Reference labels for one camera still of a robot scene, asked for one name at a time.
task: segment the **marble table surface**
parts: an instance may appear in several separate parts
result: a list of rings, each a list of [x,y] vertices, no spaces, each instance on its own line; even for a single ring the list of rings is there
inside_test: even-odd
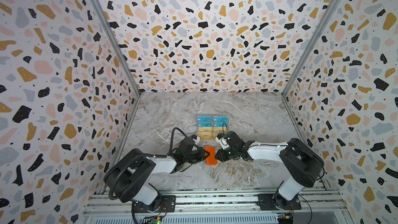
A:
[[[293,123],[275,93],[143,93],[122,156],[134,148],[166,154],[173,127],[188,136],[196,133],[197,115],[226,115],[229,128],[244,141],[279,143],[298,138]],[[174,134],[173,147],[183,136]],[[202,140],[199,146],[221,146]],[[289,175],[286,167],[269,160],[229,160],[208,166],[205,161],[184,172],[158,173],[148,178],[161,190],[278,187]]]

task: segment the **orange card holder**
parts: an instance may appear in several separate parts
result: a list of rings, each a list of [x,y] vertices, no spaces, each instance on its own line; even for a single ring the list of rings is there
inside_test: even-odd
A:
[[[207,165],[217,165],[217,159],[214,157],[216,155],[216,147],[205,146],[205,150],[210,152],[210,156],[206,158]]]

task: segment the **mounting plate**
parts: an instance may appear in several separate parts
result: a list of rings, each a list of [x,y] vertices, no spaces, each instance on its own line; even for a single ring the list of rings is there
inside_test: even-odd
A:
[[[273,201],[273,194],[258,194],[258,202],[257,205],[260,206],[260,210],[265,211],[265,210],[280,210],[275,206],[275,203]],[[293,204],[293,208],[295,210],[300,210],[301,209],[301,204],[298,200],[299,197],[295,196],[290,202]],[[291,210],[292,207],[289,206],[285,210]]]
[[[166,204],[166,208],[167,208],[167,213],[172,213],[174,212],[175,208],[176,208],[176,196],[175,195],[163,195],[162,199],[160,201],[160,204],[162,204],[163,206],[163,210],[162,212],[166,212],[166,210],[164,209],[164,204]],[[152,213],[148,211],[148,206],[143,204],[142,202],[138,202],[137,205],[134,206],[134,213]]]

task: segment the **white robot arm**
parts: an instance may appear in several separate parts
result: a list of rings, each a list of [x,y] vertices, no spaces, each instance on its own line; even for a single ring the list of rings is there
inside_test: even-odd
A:
[[[254,141],[244,142],[235,132],[219,134],[216,139],[222,146],[216,159],[226,161],[241,158],[244,160],[265,159],[283,163],[290,176],[281,183],[271,199],[262,200],[262,210],[289,209],[297,199],[297,194],[305,187],[313,187],[323,169],[323,160],[297,138],[279,144],[266,144]]]
[[[185,137],[179,147],[170,149],[167,155],[147,154],[133,149],[104,177],[104,182],[110,187],[109,198],[119,199],[121,202],[140,202],[140,207],[149,212],[159,209],[165,202],[165,197],[151,184],[145,183],[147,178],[155,173],[180,172],[185,163],[194,164],[205,160],[210,153],[198,147],[195,139],[195,135]],[[217,141],[223,144],[223,148],[217,152],[215,158],[222,162],[239,158],[266,159],[284,163],[290,172],[290,176],[281,183],[274,194],[258,195],[261,210],[289,210],[292,206],[294,209],[300,209],[301,207],[297,206],[299,203],[296,202],[297,194],[304,187],[314,185],[324,166],[322,159],[296,138],[279,144],[244,142],[235,132],[230,131],[227,134],[219,134]],[[164,206],[168,212],[174,211],[174,206]]]

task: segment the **speckled wall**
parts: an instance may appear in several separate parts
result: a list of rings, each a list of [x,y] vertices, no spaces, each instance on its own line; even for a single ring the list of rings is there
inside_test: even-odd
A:
[[[0,223],[75,223],[102,186],[130,85],[87,0],[0,0]]]
[[[398,222],[396,0],[342,0],[287,99],[356,223]]]
[[[282,91],[330,0],[99,0],[141,91]]]

